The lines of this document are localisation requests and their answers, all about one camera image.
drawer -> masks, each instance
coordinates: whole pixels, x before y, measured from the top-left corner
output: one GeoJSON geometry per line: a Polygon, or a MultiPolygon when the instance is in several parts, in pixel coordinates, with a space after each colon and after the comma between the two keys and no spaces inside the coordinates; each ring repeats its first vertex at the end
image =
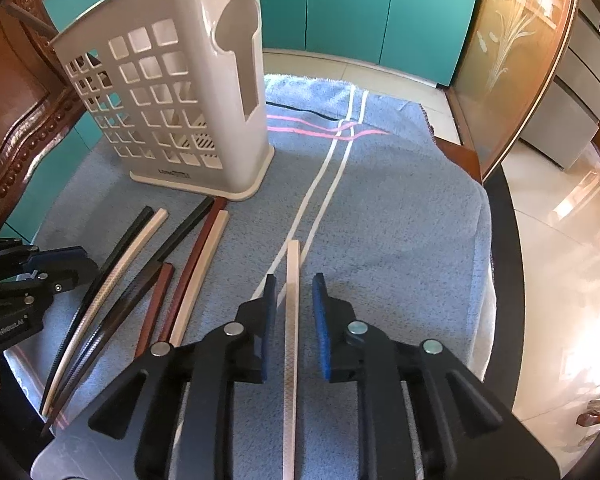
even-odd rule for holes
{"type": "Polygon", "coordinates": [[[598,122],[556,81],[520,136],[566,170],[593,139],[598,122]]]}
{"type": "Polygon", "coordinates": [[[556,75],[584,101],[600,120],[600,81],[570,48],[564,51],[556,75]]]}
{"type": "Polygon", "coordinates": [[[573,23],[569,47],[600,80],[600,35],[581,16],[573,23]]]}
{"type": "Polygon", "coordinates": [[[580,0],[578,8],[600,30],[600,13],[595,4],[591,0],[580,0]]]}

white floor tile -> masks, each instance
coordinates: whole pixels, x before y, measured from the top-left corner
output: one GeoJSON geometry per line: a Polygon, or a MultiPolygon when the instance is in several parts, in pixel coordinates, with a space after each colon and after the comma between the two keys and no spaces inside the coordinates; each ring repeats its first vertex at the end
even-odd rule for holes
{"type": "Polygon", "coordinates": [[[588,437],[600,431],[600,425],[590,428],[576,425],[576,418],[586,409],[586,402],[570,402],[566,406],[523,422],[554,457],[562,475],[565,475],[587,450],[590,444],[588,437]]]}
{"type": "MultiPolygon", "coordinates": [[[[529,185],[542,187],[528,176],[529,185]]],[[[600,252],[517,212],[525,341],[514,413],[525,420],[600,392],[600,252]]]]}
{"type": "Polygon", "coordinates": [[[346,63],[318,57],[296,56],[295,54],[263,54],[266,74],[291,74],[326,79],[342,79],[346,63]]]}
{"type": "Polygon", "coordinates": [[[515,209],[600,250],[600,161],[593,147],[563,171],[517,142],[502,167],[515,209]]]}
{"type": "Polygon", "coordinates": [[[445,94],[442,90],[432,88],[406,77],[374,70],[364,66],[348,64],[342,79],[353,84],[400,99],[414,101],[433,110],[450,114],[445,94]]]}
{"type": "Polygon", "coordinates": [[[456,129],[456,123],[454,122],[451,114],[445,115],[442,112],[434,110],[433,108],[423,107],[429,118],[429,124],[433,126],[433,130],[437,137],[448,140],[455,144],[460,144],[460,137],[458,136],[458,130],[456,129]]]}

blue gripper pad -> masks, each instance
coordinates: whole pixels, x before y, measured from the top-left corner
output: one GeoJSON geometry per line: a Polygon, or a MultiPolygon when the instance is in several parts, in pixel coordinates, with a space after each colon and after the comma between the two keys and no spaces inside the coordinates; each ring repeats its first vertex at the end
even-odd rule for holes
{"type": "Polygon", "coordinates": [[[326,380],[331,379],[331,336],[327,325],[327,286],[324,283],[324,275],[319,272],[314,276],[313,284],[315,331],[318,335],[318,346],[320,347],[320,367],[326,380]]]}
{"type": "Polygon", "coordinates": [[[267,320],[264,327],[264,336],[262,338],[262,382],[267,380],[267,368],[269,365],[269,347],[271,346],[271,337],[273,335],[273,326],[276,322],[276,279],[273,274],[267,274],[262,291],[262,299],[267,305],[267,320]]]}

brown plastic strip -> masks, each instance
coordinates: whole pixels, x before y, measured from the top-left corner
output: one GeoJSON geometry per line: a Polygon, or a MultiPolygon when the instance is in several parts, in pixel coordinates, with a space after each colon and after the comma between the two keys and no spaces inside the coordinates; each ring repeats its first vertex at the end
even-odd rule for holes
{"type": "Polygon", "coordinates": [[[173,330],[173,325],[175,324],[176,318],[178,317],[180,304],[182,303],[184,293],[187,290],[187,285],[189,284],[189,280],[191,279],[191,275],[193,274],[193,269],[196,268],[196,264],[200,259],[200,253],[202,252],[202,248],[205,246],[206,239],[208,238],[211,228],[213,227],[214,222],[216,221],[218,213],[220,212],[220,210],[224,209],[225,206],[225,198],[218,197],[214,200],[214,204],[211,207],[211,211],[206,217],[202,229],[200,229],[196,242],[193,244],[193,248],[191,250],[191,254],[189,255],[189,259],[187,260],[184,269],[182,269],[182,274],[180,275],[180,279],[178,280],[176,290],[173,293],[173,298],[171,298],[171,304],[169,306],[169,310],[167,311],[167,317],[164,319],[164,324],[162,326],[160,336],[158,337],[158,341],[168,342],[171,337],[171,331],[173,330]]]}
{"type": "Polygon", "coordinates": [[[140,335],[138,337],[138,345],[136,346],[134,359],[140,357],[151,344],[151,336],[154,334],[155,323],[158,321],[162,302],[164,301],[169,284],[171,283],[173,270],[173,264],[162,264],[160,275],[158,275],[158,281],[155,283],[154,293],[151,296],[151,301],[149,302],[149,308],[144,315],[144,323],[140,329],[140,335]]]}

beige strip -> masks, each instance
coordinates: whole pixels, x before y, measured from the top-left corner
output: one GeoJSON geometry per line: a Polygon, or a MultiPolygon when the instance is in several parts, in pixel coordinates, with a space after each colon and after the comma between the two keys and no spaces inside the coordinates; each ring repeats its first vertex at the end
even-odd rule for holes
{"type": "Polygon", "coordinates": [[[285,382],[283,391],[282,478],[294,480],[296,402],[298,399],[298,311],[300,305],[300,242],[286,248],[285,382]]]}
{"type": "Polygon", "coordinates": [[[220,243],[222,232],[224,232],[224,228],[226,227],[226,223],[228,221],[229,213],[222,209],[218,213],[218,218],[216,218],[216,221],[209,232],[205,246],[200,253],[200,259],[196,264],[196,268],[193,270],[193,274],[189,280],[189,285],[187,285],[187,290],[184,293],[184,298],[182,298],[182,304],[180,305],[180,310],[178,311],[178,317],[176,317],[176,322],[173,325],[173,330],[171,331],[171,337],[169,339],[169,343],[171,343],[173,346],[180,346],[182,344],[182,339],[184,338],[184,333],[187,330],[187,325],[189,324],[193,307],[198,299],[200,288],[202,288],[202,283],[205,281],[206,272],[211,265],[211,260],[213,259],[214,254],[216,254],[216,249],[220,243]]]}
{"type": "Polygon", "coordinates": [[[80,321],[80,325],[78,325],[78,329],[75,331],[71,341],[69,341],[69,346],[66,348],[66,352],[64,352],[62,360],[58,365],[58,370],[56,370],[54,380],[52,381],[51,387],[49,388],[49,393],[46,396],[45,405],[42,407],[41,415],[48,416],[52,401],[56,396],[56,390],[60,385],[62,375],[68,367],[71,358],[74,356],[75,351],[78,349],[80,340],[84,336],[84,333],[87,332],[91,321],[93,321],[93,319],[96,317],[100,307],[107,299],[113,288],[116,286],[116,283],[119,282],[120,278],[122,278],[129,264],[135,259],[136,256],[138,256],[142,248],[144,248],[154,233],[167,219],[167,216],[169,216],[169,214],[167,213],[166,209],[158,209],[158,211],[148,221],[147,225],[145,225],[142,231],[140,231],[140,234],[134,239],[133,242],[131,242],[131,245],[129,245],[125,253],[117,262],[116,266],[107,276],[107,279],[100,287],[100,290],[93,298],[93,301],[91,301],[87,312],[84,313],[84,317],[80,321]]]}

